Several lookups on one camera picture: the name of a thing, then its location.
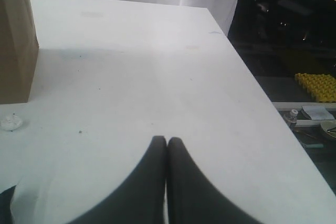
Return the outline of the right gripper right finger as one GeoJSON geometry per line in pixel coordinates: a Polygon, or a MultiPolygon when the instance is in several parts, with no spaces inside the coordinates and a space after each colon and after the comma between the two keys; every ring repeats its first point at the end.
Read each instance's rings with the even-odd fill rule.
{"type": "Polygon", "coordinates": [[[169,223],[259,223],[213,186],[178,137],[167,145],[166,189],[169,223]]]}

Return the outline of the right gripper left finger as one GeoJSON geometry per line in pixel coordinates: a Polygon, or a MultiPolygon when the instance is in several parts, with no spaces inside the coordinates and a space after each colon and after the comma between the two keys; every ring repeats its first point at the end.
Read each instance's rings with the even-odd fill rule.
{"type": "Polygon", "coordinates": [[[71,223],[164,223],[167,143],[154,136],[123,183],[71,223]]]}

